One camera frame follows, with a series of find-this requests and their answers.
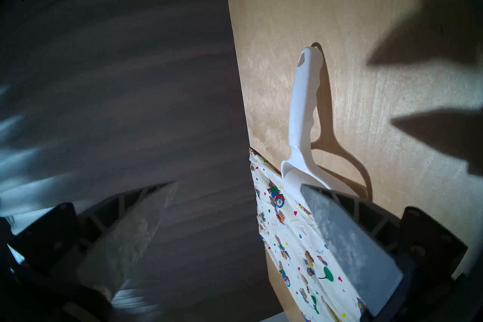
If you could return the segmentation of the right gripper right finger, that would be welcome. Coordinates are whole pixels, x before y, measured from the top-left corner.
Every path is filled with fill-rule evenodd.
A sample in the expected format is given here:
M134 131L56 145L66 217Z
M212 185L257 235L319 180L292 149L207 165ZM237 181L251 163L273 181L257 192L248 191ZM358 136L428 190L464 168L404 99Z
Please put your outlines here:
M455 287L468 247L418 207L399 219L356 195L301 185L301 195L348 281L362 317L428 317Z

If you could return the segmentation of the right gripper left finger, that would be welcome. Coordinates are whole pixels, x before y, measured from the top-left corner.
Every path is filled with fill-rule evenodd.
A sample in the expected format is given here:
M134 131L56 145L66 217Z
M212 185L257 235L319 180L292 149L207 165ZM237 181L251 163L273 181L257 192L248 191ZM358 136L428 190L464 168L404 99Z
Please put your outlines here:
M72 202L8 218L8 279L116 293L166 216L178 182L112 195L78 213Z

